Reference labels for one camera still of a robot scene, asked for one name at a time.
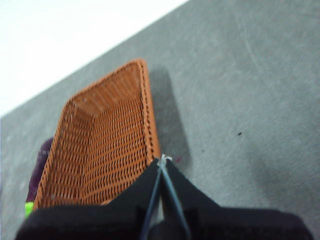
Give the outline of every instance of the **orange wicker basket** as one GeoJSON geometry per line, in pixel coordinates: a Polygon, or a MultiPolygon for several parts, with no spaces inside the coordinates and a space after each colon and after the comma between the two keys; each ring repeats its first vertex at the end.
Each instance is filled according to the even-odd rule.
{"type": "Polygon", "coordinates": [[[148,69],[137,59],[66,103],[33,209],[106,204],[159,156],[148,69]]]}

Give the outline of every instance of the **white wall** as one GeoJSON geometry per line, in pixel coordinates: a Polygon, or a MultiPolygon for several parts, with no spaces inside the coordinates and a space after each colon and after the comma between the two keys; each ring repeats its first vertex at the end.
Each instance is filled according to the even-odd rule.
{"type": "Polygon", "coordinates": [[[0,0],[0,115],[186,0],[0,0]]]}

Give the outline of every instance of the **woven basket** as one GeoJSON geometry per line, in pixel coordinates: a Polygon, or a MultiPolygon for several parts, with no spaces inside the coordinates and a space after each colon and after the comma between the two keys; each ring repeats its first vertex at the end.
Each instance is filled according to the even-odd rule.
{"type": "Polygon", "coordinates": [[[66,103],[33,209],[107,204],[159,156],[147,65],[138,59],[66,103]]]}

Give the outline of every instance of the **black object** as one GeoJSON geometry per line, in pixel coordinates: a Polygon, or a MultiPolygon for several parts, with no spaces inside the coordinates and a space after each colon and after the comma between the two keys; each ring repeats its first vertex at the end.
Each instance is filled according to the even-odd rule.
{"type": "Polygon", "coordinates": [[[22,224],[16,240],[187,239],[181,218],[186,220],[192,239],[313,239],[302,220],[291,213],[220,207],[193,186],[171,161],[166,161],[172,193],[163,174],[159,183],[161,167],[157,164],[153,161],[134,184],[108,205],[65,205],[34,211],[22,224]],[[159,194],[164,221],[144,234],[142,228],[150,221],[148,215],[158,203],[159,194]],[[172,194],[178,198],[178,206],[172,194]],[[177,208],[182,209],[182,216],[177,208]]]}

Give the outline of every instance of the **purple cloth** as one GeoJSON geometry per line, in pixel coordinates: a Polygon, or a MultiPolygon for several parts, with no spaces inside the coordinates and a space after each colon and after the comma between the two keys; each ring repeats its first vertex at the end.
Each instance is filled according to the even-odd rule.
{"type": "Polygon", "coordinates": [[[49,156],[51,143],[53,138],[48,139],[41,146],[38,152],[38,157],[36,158],[36,164],[34,166],[30,181],[29,181],[29,191],[25,202],[33,202],[37,195],[38,185],[41,179],[42,172],[44,170],[46,161],[49,156]]]}

